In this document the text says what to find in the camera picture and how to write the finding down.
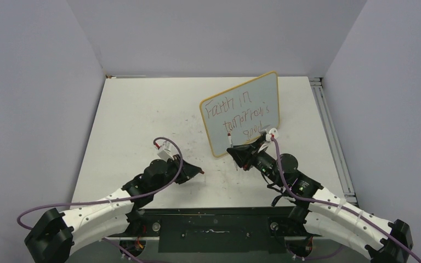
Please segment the white whiteboard marker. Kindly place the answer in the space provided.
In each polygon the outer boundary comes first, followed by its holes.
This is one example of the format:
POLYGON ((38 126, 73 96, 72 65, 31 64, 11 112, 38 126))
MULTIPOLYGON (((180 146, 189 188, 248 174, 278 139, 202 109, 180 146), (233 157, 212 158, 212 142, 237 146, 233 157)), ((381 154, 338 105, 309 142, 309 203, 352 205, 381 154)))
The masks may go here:
MULTIPOLYGON (((229 148, 233 148, 233 142, 232 142, 232 137, 231 137, 231 133, 230 132, 227 133, 227 138, 228 138, 229 145, 230 145, 229 148)), ((234 159, 233 159, 233 163, 234 163, 234 166, 235 166, 236 171, 238 171, 238 165, 237 165, 237 163, 236 163, 236 161, 234 159)))

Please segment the yellow framed whiteboard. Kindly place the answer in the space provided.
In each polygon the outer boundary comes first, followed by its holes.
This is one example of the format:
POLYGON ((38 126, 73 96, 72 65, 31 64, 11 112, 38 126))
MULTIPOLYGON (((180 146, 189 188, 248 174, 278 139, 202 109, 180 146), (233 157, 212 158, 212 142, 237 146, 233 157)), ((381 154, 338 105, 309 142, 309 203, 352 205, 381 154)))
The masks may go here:
POLYGON ((212 95, 199 105, 204 128, 214 157, 226 154, 233 145, 249 143, 265 126, 280 125, 278 74, 265 73, 242 84, 212 95))

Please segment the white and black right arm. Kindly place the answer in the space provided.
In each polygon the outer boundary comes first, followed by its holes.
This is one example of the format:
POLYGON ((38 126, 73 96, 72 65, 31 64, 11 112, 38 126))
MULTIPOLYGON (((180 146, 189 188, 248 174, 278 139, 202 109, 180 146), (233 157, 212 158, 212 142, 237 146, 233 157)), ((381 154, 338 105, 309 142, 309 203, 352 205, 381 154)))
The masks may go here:
POLYGON ((297 159, 288 153, 270 156, 256 143, 227 149, 243 170, 255 168, 295 207, 288 227, 296 235, 307 232, 342 244, 370 262, 407 262, 413 257, 410 226, 402 220, 391 222, 365 212, 335 195, 298 169, 297 159))

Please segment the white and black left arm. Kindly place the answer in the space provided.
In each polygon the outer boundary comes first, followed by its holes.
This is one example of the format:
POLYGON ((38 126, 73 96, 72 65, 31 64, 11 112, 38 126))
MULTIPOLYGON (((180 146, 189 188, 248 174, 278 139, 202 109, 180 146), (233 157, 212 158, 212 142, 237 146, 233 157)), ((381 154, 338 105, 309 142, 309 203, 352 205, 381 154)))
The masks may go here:
POLYGON ((110 235, 135 236, 141 230, 138 210, 171 182, 183 184, 202 168, 179 155, 153 160, 144 171, 108 196, 72 209, 43 213, 24 243, 34 262, 66 262, 75 251, 110 235))

